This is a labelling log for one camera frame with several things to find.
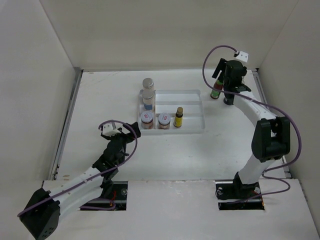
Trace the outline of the red sauce bottle yellow cap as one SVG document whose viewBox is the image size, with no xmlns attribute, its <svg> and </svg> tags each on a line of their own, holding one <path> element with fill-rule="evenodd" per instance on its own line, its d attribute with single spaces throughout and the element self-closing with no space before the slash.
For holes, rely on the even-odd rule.
<svg viewBox="0 0 320 240">
<path fill-rule="evenodd" d="M 217 100 L 220 97 L 222 90 L 223 90 L 223 82 L 217 79 L 213 85 L 213 90 L 210 93 L 210 97 L 214 100 Z"/>
</svg>

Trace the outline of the spice jar white red lid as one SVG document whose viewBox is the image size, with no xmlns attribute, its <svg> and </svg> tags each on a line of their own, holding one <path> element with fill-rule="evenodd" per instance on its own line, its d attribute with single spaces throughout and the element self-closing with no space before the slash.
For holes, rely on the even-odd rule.
<svg viewBox="0 0 320 240">
<path fill-rule="evenodd" d="M 161 113 L 158 116 L 158 126 L 161 130 L 168 130 L 171 124 L 171 116 L 168 113 Z"/>
</svg>

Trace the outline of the tall jar silver lid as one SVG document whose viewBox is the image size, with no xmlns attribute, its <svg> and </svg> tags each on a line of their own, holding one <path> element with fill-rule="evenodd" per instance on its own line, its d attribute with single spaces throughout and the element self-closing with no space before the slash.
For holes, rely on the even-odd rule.
<svg viewBox="0 0 320 240">
<path fill-rule="evenodd" d="M 155 104 L 155 92 L 144 90 L 142 92 L 142 100 L 144 109 L 147 111 L 152 111 L 154 109 Z"/>
</svg>

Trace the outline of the small yellow label bottle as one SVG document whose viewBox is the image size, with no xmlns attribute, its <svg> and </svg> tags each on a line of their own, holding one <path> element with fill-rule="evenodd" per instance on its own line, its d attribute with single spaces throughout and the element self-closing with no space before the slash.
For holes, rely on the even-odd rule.
<svg viewBox="0 0 320 240">
<path fill-rule="evenodd" d="M 183 108 L 178 107 L 175 113 L 173 125 L 176 128 L 180 128 L 182 126 L 182 122 L 183 122 Z"/>
</svg>

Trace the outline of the small bottle blue label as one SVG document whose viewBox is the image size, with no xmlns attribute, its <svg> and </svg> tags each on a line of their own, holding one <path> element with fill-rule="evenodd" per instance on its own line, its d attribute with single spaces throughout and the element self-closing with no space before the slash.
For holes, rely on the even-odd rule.
<svg viewBox="0 0 320 240">
<path fill-rule="evenodd" d="M 155 91 L 154 81 L 150 77 L 147 77 L 142 81 L 142 87 L 144 93 L 153 93 Z"/>
</svg>

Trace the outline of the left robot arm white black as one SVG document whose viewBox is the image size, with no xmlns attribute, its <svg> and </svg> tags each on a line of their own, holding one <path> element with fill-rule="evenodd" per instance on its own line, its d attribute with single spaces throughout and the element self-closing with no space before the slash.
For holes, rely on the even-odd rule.
<svg viewBox="0 0 320 240">
<path fill-rule="evenodd" d="M 61 186 L 49 190 L 39 188 L 17 215 L 34 239 L 47 239 L 68 214 L 78 209 L 90 209 L 86 204 L 91 200 L 105 200 L 112 195 L 113 177 L 133 156 L 127 153 L 127 144 L 137 143 L 141 137 L 138 122 L 123 123 L 127 133 L 116 124 L 116 120 L 107 120 L 99 125 L 100 135 L 108 140 L 108 144 L 91 167 Z"/>
</svg>

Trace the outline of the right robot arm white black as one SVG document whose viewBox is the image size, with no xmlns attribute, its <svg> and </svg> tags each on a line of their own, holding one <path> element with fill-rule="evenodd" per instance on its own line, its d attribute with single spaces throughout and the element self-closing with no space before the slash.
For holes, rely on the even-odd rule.
<svg viewBox="0 0 320 240">
<path fill-rule="evenodd" d="M 259 178 L 276 160 L 290 152 L 290 121 L 278 117 L 262 105 L 243 84 L 247 68 L 238 60 L 220 59 L 213 78 L 223 84 L 224 103 L 234 105 L 255 127 L 251 141 L 252 155 L 238 171 L 232 183 L 218 183 L 217 196 L 221 200 L 244 199 L 257 193 Z"/>
</svg>

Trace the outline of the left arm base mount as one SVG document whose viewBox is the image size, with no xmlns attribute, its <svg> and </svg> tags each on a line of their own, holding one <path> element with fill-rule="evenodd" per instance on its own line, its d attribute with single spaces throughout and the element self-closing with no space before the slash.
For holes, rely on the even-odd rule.
<svg viewBox="0 0 320 240">
<path fill-rule="evenodd" d="M 125 211 L 128 197 L 127 181 L 115 181 L 109 190 L 103 190 L 100 197 L 89 201 L 81 211 Z"/>
</svg>

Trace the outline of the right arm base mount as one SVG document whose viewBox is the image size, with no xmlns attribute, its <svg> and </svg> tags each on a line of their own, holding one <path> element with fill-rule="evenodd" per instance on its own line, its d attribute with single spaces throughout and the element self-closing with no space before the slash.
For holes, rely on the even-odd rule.
<svg viewBox="0 0 320 240">
<path fill-rule="evenodd" d="M 261 196 L 251 198 L 261 193 L 259 183 L 238 188 L 231 182 L 217 182 L 215 195 L 220 211 L 265 210 Z"/>
</svg>

